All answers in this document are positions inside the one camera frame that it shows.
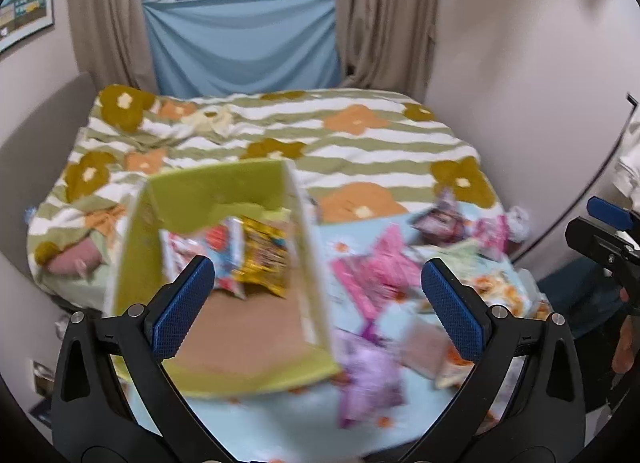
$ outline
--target light blue sheet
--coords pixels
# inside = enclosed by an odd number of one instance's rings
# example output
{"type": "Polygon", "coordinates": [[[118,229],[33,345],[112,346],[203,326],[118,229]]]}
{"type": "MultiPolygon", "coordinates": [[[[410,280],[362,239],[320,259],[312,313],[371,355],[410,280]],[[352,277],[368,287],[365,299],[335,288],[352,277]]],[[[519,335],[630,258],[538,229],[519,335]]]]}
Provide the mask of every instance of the light blue sheet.
{"type": "Polygon", "coordinates": [[[144,3],[162,95],[332,88],[340,82],[335,0],[144,3]]]}
{"type": "MultiPolygon", "coordinates": [[[[466,218],[479,218],[478,208],[461,203],[466,218]]],[[[404,239],[410,241],[415,231],[408,224],[410,215],[394,216],[362,222],[320,227],[325,258],[334,257],[335,245],[344,243],[351,253],[368,253],[377,237],[391,223],[401,226],[404,239]]],[[[520,286],[513,267],[505,258],[496,263],[481,262],[481,273],[496,269],[507,272],[520,286]]],[[[347,291],[333,276],[328,278],[332,321],[335,327],[360,333],[364,320],[347,291]]],[[[384,337],[400,341],[416,316],[417,300],[391,303],[376,321],[377,331],[384,337]]],[[[421,319],[438,323],[435,315],[421,319]]],[[[407,367],[401,368],[406,404],[379,411],[372,421],[351,429],[338,427],[339,389],[329,382],[311,386],[301,395],[272,393],[262,396],[240,396],[240,403],[227,400],[188,399],[190,407],[203,424],[239,461],[283,461],[284,463],[321,463],[344,461],[419,438],[440,416],[453,392],[436,390],[431,380],[407,367]],[[386,416],[388,428],[376,419],[386,416]]],[[[135,389],[129,393],[134,416],[143,427],[158,433],[135,389]]]]}

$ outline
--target pink pillow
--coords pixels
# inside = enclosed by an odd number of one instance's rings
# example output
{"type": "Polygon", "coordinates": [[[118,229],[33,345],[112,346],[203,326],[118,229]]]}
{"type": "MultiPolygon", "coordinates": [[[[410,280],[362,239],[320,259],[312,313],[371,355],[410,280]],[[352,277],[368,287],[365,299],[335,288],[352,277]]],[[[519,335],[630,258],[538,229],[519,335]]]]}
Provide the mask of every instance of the pink pillow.
{"type": "Polygon", "coordinates": [[[102,254],[90,237],[59,253],[47,264],[54,275],[87,278],[102,262],[102,254]]]}

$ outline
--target purple snack bag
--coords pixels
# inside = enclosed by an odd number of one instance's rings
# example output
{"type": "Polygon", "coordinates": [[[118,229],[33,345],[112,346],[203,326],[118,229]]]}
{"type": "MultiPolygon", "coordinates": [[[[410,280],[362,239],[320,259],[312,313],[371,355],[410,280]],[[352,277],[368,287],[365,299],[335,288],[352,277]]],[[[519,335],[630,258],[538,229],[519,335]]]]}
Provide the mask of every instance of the purple snack bag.
{"type": "MultiPolygon", "coordinates": [[[[371,339],[378,339],[370,327],[371,339]]],[[[338,362],[349,377],[340,397],[340,427],[364,421],[376,410],[404,404],[400,366],[396,357],[380,343],[337,330],[341,344],[338,362]]]]}

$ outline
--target headboard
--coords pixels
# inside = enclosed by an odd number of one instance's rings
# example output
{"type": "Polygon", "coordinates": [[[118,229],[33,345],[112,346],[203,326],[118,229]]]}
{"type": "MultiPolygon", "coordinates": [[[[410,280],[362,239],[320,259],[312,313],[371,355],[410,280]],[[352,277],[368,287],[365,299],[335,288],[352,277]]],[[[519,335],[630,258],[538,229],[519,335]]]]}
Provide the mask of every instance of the headboard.
{"type": "Polygon", "coordinates": [[[51,191],[97,95],[81,73],[31,113],[0,146],[0,252],[31,279],[24,211],[51,191]]]}

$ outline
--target orange flower pattern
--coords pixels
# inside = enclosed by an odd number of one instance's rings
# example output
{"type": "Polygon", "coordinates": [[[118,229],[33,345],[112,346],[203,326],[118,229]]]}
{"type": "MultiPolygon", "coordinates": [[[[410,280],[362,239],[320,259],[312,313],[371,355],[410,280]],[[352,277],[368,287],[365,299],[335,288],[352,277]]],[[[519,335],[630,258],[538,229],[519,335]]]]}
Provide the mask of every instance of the orange flower pattern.
{"type": "Polygon", "coordinates": [[[84,217],[84,226],[97,230],[107,238],[108,243],[111,245],[115,239],[116,223],[126,215],[126,208],[123,205],[116,205],[108,210],[98,210],[87,214],[84,217]]]}
{"type": "Polygon", "coordinates": [[[345,185],[321,198],[319,205],[325,223],[347,223],[407,212],[406,208],[394,200],[389,189],[367,182],[345,185]]]}
{"type": "Polygon", "coordinates": [[[359,136],[367,129],[386,128],[388,122],[378,118],[367,106],[354,104],[324,120],[324,128],[359,136]]]}
{"type": "Polygon", "coordinates": [[[162,168],[165,157],[166,150],[164,149],[156,149],[148,153],[129,153],[125,159],[126,168],[152,175],[162,168]]]}
{"type": "Polygon", "coordinates": [[[182,117],[188,117],[197,110],[198,107],[193,102],[178,102],[167,99],[162,103],[158,116],[167,120],[180,120],[182,117]]]}

